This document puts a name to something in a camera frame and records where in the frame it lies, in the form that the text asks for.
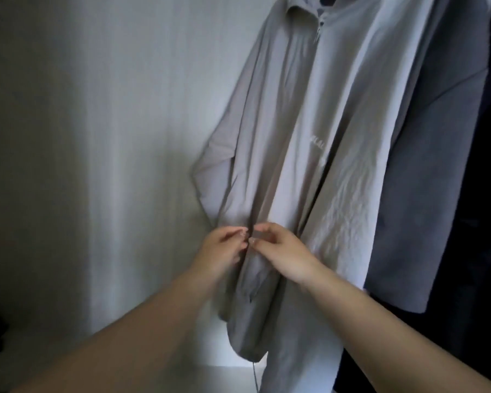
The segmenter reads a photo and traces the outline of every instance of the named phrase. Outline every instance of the white wall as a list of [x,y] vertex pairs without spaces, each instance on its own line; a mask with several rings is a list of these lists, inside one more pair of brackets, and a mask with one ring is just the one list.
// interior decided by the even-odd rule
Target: white wall
[[[0,310],[90,333],[182,271],[208,226],[188,172],[274,0],[0,8]],[[188,353],[244,365],[208,306]]]

